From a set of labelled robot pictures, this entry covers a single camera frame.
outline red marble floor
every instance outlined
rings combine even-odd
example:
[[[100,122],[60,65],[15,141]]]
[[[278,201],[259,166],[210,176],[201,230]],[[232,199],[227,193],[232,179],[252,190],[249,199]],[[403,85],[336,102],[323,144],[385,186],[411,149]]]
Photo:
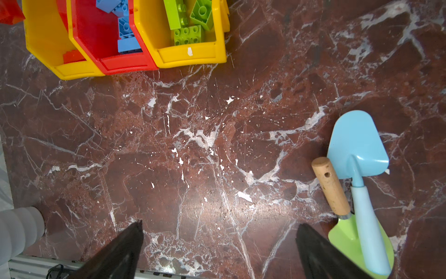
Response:
[[[390,157],[390,175],[365,182],[394,244],[391,278],[443,277],[445,2],[229,5],[225,64],[68,82],[29,54],[23,25],[0,27],[14,203],[47,224],[25,253],[86,261],[142,219],[141,269],[303,278],[297,227],[326,236],[336,220],[310,162],[362,109]]]

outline wooden handle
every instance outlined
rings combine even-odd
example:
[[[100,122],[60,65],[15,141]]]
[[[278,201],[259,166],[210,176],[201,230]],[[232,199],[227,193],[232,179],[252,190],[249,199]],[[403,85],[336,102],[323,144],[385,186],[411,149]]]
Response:
[[[316,158],[311,162],[311,166],[333,212],[338,216],[350,214],[350,205],[330,159]]]

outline plastic storage bin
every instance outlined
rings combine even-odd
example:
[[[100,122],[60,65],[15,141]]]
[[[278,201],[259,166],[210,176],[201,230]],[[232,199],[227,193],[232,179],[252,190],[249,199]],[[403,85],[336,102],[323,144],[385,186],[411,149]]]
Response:
[[[94,0],[67,0],[66,4],[70,40],[83,55],[90,57],[103,73],[113,75],[158,69],[143,41],[138,39],[137,30],[132,28],[132,24],[131,29],[140,43],[142,52],[120,54],[117,43],[118,17],[115,14],[96,8]]]
[[[195,0],[185,0],[190,15]],[[229,8],[226,0],[212,1],[214,27],[205,32],[201,43],[173,46],[173,30],[169,28],[163,0],[133,0],[130,7],[134,24],[155,63],[160,68],[193,64],[224,63],[226,48],[224,32],[229,31]]]
[[[26,48],[56,76],[69,80],[104,75],[88,56],[86,61],[64,64],[63,55],[76,46],[68,38],[55,0],[22,0],[22,8]]]
[[[14,25],[24,19],[16,0],[0,0],[0,23]]]

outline red plastic bin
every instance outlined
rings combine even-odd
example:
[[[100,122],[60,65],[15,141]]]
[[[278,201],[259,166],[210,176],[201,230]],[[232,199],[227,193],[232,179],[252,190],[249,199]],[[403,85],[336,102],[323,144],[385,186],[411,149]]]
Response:
[[[142,52],[118,52],[118,17],[96,8],[94,0],[71,0],[73,37],[98,68],[106,75],[132,71],[158,70],[149,50],[141,39],[133,20],[133,0],[128,1],[130,28]]]
[[[0,0],[0,23],[14,25],[24,19],[25,16],[17,0]]]
[[[66,0],[56,0],[57,10],[59,11],[60,18],[62,19],[63,25],[68,32],[68,19],[66,15]]]

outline green building block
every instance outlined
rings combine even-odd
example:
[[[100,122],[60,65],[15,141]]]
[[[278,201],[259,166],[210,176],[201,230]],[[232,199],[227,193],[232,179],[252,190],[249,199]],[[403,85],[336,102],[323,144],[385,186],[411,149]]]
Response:
[[[173,41],[176,46],[203,42],[203,28],[201,28],[201,25],[194,25],[177,29],[173,32]]]
[[[190,21],[194,24],[200,24],[206,31],[210,31],[214,26],[212,17],[212,1],[196,0],[194,9],[190,13]]]
[[[183,0],[164,0],[170,30],[179,29],[189,24],[186,16],[186,5]]]

